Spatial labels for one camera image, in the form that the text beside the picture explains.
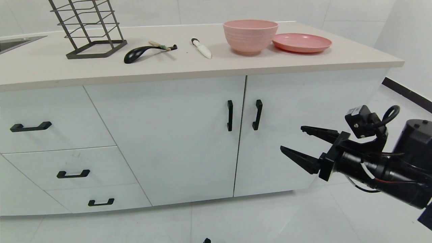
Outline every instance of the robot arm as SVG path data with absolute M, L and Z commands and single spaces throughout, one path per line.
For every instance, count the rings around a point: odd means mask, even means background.
M 349 140 L 350 133 L 302 126 L 308 135 L 332 144 L 327 153 L 313 158 L 281 146 L 287 157 L 310 174 L 328 181 L 333 172 L 344 174 L 365 192 L 384 192 L 413 207 L 423 209 L 418 221 L 432 230 L 432 121 L 408 120 L 392 153 L 382 152 L 387 141 L 386 124 L 399 113 L 399 106 L 390 107 L 382 121 L 367 106 L 348 111 L 345 120 L 357 138 L 376 136 L 366 143 Z M 375 190 L 356 185 L 351 178 Z

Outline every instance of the white wall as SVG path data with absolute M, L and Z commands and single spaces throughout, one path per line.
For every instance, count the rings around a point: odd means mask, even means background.
M 388 77 L 432 101 L 432 0 L 396 0 L 375 48 L 406 61 Z
M 60 5 L 65 0 L 54 0 Z M 297 20 L 373 46 L 394 0 L 111 0 L 121 26 Z M 0 0 L 0 36 L 61 30 L 48 0 Z

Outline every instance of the countertop edge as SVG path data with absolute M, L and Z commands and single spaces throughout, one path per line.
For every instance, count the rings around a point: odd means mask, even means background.
M 24 82 L 24 83 L 0 85 L 0 92 L 34 90 L 34 89 L 56 88 L 56 87 L 67 87 L 67 86 L 134 83 L 134 82 L 163 81 L 163 80 L 182 80 L 182 79 L 194 79 L 194 78 L 306 73 L 306 72 L 317 72 L 317 71 L 337 71 L 337 70 L 370 69 L 370 68 L 393 68 L 393 67 L 402 67 L 404 63 L 405 61 L 400 60 L 400 61 L 387 61 L 387 62 L 323 64 L 323 65 L 293 66 L 293 67 L 263 67 L 263 68 L 247 68 L 247 69 L 240 69 L 240 70 L 239 69 L 203 70 L 203 71 L 184 72 L 184 73 L 144 74 L 144 75 L 111 76 L 111 77 L 89 77 L 89 78 L 81 78 L 81 79 L 31 81 L 31 82 Z

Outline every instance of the black baseboard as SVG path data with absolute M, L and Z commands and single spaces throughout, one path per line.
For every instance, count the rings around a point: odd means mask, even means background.
M 382 84 L 389 89 L 395 91 L 396 93 L 402 95 L 403 97 L 409 99 L 410 101 L 416 103 L 418 106 L 432 113 L 432 102 L 425 97 L 417 94 L 414 91 L 407 89 L 406 87 L 394 82 L 389 78 L 385 78 Z

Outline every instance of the metal rack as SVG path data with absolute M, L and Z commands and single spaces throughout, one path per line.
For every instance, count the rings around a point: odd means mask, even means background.
M 76 1 L 68 0 L 69 3 L 66 5 L 63 5 L 61 7 L 56 7 L 53 0 L 48 0 L 48 1 L 50 2 L 51 7 L 53 9 L 50 12 L 54 12 L 55 15 L 57 16 L 59 22 L 60 22 L 57 25 L 62 26 L 64 32 L 66 33 L 65 38 L 69 39 L 70 43 L 72 44 L 73 48 L 75 49 L 74 51 L 66 54 L 66 57 L 68 59 L 106 58 L 127 44 L 127 41 L 123 38 L 123 35 L 121 34 L 120 27 L 119 27 L 120 23 L 117 22 L 117 19 L 115 18 L 114 10 L 112 9 L 111 3 L 109 0 L 76 0 Z M 84 7 L 84 8 L 76 8 L 75 7 L 76 3 L 83 3 L 83 2 L 88 2 L 89 7 Z M 109 10 L 100 11 L 99 7 L 105 3 L 108 5 Z M 60 16 L 61 12 L 73 13 L 73 15 L 71 17 L 63 20 L 62 17 Z M 92 14 L 92 13 L 97 14 L 99 21 L 97 21 L 97 22 L 82 22 L 81 21 L 80 15 Z M 113 22 L 105 22 L 107 17 L 109 17 L 109 16 L 112 16 Z M 76 25 L 78 25 L 78 28 L 76 28 L 72 31 L 69 31 L 67 28 L 67 27 L 73 27 Z M 96 36 L 89 36 L 85 27 L 86 26 L 99 26 L 99 25 L 102 26 L 105 34 L 99 35 L 99 36 L 97 36 L 97 35 Z M 107 25 L 114 25 L 114 26 L 112 28 L 108 29 Z M 120 38 L 121 38 L 120 40 L 112 40 L 111 39 L 109 33 L 114 29 L 118 30 L 118 34 L 120 35 Z M 72 36 L 72 34 L 78 30 L 82 30 L 84 36 Z M 90 38 L 104 38 L 104 37 L 106 37 L 107 40 L 92 41 L 90 39 Z M 79 48 L 75 44 L 75 41 L 74 41 L 75 38 L 86 38 L 88 41 L 88 44 Z M 98 45 L 98 44 L 109 44 L 111 46 L 111 50 L 109 50 L 108 52 L 105 52 L 105 53 L 79 54 L 80 52 L 82 52 L 82 51 L 84 51 L 84 50 L 86 50 L 86 49 L 88 49 L 94 45 Z

